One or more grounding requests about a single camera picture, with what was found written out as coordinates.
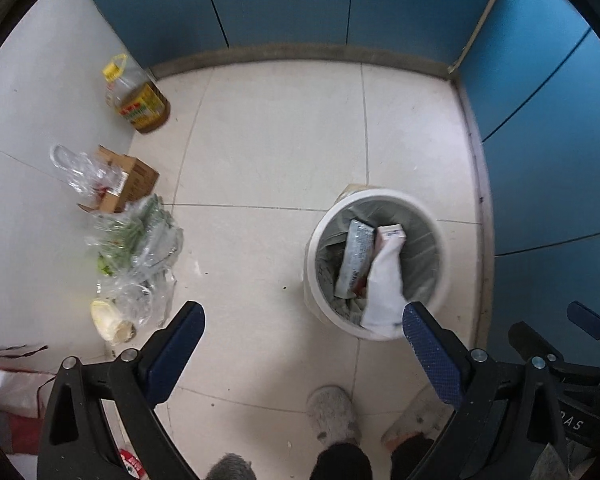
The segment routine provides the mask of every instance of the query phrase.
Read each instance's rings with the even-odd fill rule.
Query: white wall
[[[49,147],[126,153],[133,130],[104,103],[101,70],[124,50],[91,0],[39,0],[0,49],[0,346],[44,343],[19,367],[95,358],[96,266],[87,213]]]

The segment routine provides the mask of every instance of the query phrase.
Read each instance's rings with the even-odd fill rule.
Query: yellow label
[[[111,62],[102,69],[102,75],[107,83],[118,79],[125,71],[126,54],[118,54],[111,59]]]
[[[149,86],[149,83],[145,83],[135,98],[118,109],[118,113],[136,130],[141,130],[158,120],[163,112],[164,103]]]

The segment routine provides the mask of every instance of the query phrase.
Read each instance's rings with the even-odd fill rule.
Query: gray trash bag liner
[[[324,299],[341,317],[360,324],[362,313],[352,300],[333,295],[344,257],[349,223],[359,220],[373,228],[400,224],[406,235],[400,251],[402,295],[407,301],[430,300],[440,276],[440,250],[427,222],[405,203],[386,197],[362,198],[340,211],[325,227],[316,256],[318,283]]]

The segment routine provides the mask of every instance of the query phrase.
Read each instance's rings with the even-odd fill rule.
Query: black pants
[[[426,455],[433,440],[414,436],[391,455],[391,480],[405,480]],[[354,444],[333,444],[318,455],[310,480],[372,480],[371,464]]]

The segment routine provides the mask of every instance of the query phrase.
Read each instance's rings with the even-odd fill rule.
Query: gray baseboard
[[[256,46],[236,46],[166,61],[152,66],[150,70],[156,79],[162,79],[209,66],[279,59],[347,61],[411,70],[443,79],[450,78],[447,65],[439,61],[378,48],[319,43],[268,43]]]
[[[474,155],[475,176],[478,188],[478,219],[480,221],[480,246],[478,247],[478,272],[482,278],[477,280],[477,316],[474,316],[474,343],[478,348],[487,348],[489,328],[491,326],[491,301],[493,298],[493,276],[495,261],[495,235],[493,230],[493,205],[487,163],[482,150],[482,137],[475,121],[469,96],[460,78],[455,75],[453,83],[458,92],[460,105],[469,132],[469,140]]]

